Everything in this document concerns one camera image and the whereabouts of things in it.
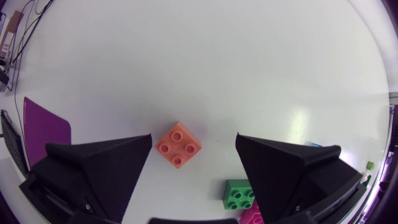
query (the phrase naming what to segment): small green block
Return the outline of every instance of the small green block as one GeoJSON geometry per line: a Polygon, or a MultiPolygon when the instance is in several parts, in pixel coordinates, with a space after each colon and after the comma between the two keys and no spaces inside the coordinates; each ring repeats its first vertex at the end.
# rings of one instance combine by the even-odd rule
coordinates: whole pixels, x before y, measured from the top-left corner
{"type": "Polygon", "coordinates": [[[374,169],[374,162],[368,161],[368,164],[366,164],[366,169],[367,170],[373,170],[374,169]]]}
{"type": "Polygon", "coordinates": [[[248,180],[227,180],[223,203],[227,210],[249,209],[254,201],[254,194],[248,180]]]}

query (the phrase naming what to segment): black plastic part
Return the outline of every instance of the black plastic part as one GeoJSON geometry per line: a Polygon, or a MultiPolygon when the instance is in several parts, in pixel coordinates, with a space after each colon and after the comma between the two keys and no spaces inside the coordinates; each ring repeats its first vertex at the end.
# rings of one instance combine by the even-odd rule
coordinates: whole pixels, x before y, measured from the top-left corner
{"type": "Polygon", "coordinates": [[[396,223],[398,208],[398,166],[394,163],[393,175],[384,196],[372,211],[366,223],[396,223]]]}
{"type": "Polygon", "coordinates": [[[4,73],[3,70],[0,69],[0,82],[4,85],[7,85],[9,81],[9,77],[4,73]]]}
{"type": "Polygon", "coordinates": [[[51,223],[67,223],[78,212],[120,223],[151,148],[150,135],[47,144],[47,157],[20,188],[51,223]]]}
{"type": "Polygon", "coordinates": [[[152,218],[148,224],[238,224],[238,221],[229,218],[225,220],[208,220],[208,221],[181,221],[181,220],[166,220],[160,218],[152,218]]]}
{"type": "Polygon", "coordinates": [[[24,150],[22,148],[21,137],[14,131],[11,126],[11,122],[6,118],[6,111],[1,110],[1,128],[2,134],[4,135],[4,142],[12,157],[12,160],[16,163],[18,169],[24,177],[28,173],[28,168],[25,160],[24,150]]]}
{"type": "Polygon", "coordinates": [[[266,223],[302,212],[310,212],[316,222],[328,223],[333,214],[333,220],[340,220],[351,209],[340,208],[360,188],[362,175],[338,158],[339,146],[237,135],[236,149],[266,223]]]}

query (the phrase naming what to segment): white table surface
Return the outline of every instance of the white table surface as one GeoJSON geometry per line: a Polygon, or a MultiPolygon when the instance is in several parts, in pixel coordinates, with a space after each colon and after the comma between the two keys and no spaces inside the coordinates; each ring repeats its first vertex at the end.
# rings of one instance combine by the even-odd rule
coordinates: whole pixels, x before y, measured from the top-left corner
{"type": "MultiPolygon", "coordinates": [[[[69,121],[73,144],[148,133],[155,144],[176,121],[201,140],[179,170],[151,150],[123,223],[240,217],[220,200],[226,179],[246,178],[237,132],[338,144],[362,172],[379,167],[389,120],[379,51],[344,0],[55,0],[24,54],[20,111],[25,96],[69,121]]],[[[0,108],[21,132],[13,94],[0,108]]],[[[0,156],[16,217],[43,223],[3,144],[0,156]]]]}

